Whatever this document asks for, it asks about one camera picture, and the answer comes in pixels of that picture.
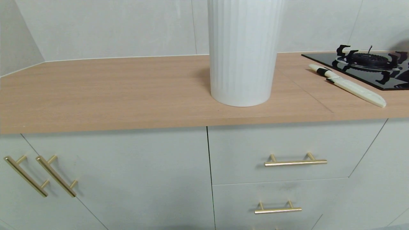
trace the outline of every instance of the black glass cooktop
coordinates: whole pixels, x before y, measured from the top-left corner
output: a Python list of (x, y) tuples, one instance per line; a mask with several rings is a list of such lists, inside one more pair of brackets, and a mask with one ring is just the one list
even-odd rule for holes
[(408, 52), (358, 52), (341, 45), (335, 53), (302, 54), (380, 90), (409, 90)]

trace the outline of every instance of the gold cabinet handle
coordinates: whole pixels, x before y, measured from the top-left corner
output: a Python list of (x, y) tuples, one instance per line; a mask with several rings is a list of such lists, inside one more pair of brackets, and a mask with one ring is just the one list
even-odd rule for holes
[(48, 193), (44, 190), (44, 187), (48, 185), (49, 180), (46, 180), (41, 186), (37, 184), (21, 167), (20, 163), (27, 159), (27, 156), (20, 157), (17, 161), (14, 161), (11, 156), (7, 156), (4, 160), (21, 176), (27, 183), (29, 183), (39, 194), (43, 197), (47, 197)]
[(277, 161), (274, 157), (274, 154), (270, 155), (271, 161), (264, 162), (265, 167), (272, 166), (284, 166), (284, 165), (324, 165), (327, 163), (327, 160), (316, 160), (311, 153), (307, 153), (307, 156), (310, 160), (294, 160), (294, 161)]
[(77, 185), (78, 181), (74, 180), (71, 185), (68, 185), (50, 165), (56, 159), (56, 155), (52, 156), (49, 160), (45, 160), (42, 156), (36, 158), (38, 163), (40, 163), (40, 165), (58, 182), (58, 184), (60, 184), (71, 197), (75, 197), (76, 193), (72, 188)]
[(283, 212), (301, 212), (303, 209), (300, 207), (293, 207), (292, 202), (287, 202), (290, 208), (282, 208), (282, 209), (264, 209), (263, 203), (258, 203), (261, 209), (255, 210), (254, 214), (271, 214), (271, 213), (283, 213)]

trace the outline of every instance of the white knife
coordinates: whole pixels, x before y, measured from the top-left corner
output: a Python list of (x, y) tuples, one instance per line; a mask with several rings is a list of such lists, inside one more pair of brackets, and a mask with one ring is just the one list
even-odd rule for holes
[(326, 77), (327, 81), (334, 83), (334, 85), (340, 87), (341, 89), (346, 90), (354, 94), (355, 96), (360, 97), (365, 101), (377, 105), (381, 108), (386, 106), (386, 101), (379, 94), (372, 92), (369, 89), (366, 89), (356, 83), (353, 83), (352, 81), (344, 79), (327, 68), (314, 64), (309, 65), (309, 67), (313, 71), (316, 71), (317, 74)]

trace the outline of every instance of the white vase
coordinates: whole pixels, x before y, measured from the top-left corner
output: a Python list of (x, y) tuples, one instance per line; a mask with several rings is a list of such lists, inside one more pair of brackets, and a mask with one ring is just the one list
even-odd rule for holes
[(208, 0), (211, 95), (255, 106), (271, 94), (283, 0)]

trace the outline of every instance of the kitchen counter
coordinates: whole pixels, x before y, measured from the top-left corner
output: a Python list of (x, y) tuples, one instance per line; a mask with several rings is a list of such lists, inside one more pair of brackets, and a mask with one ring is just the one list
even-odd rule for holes
[(278, 55), (271, 98), (237, 108), (210, 95), (209, 56), (42, 63), (1, 78), (0, 134), (147, 129), (409, 117), (409, 91), (380, 91), (372, 105)]

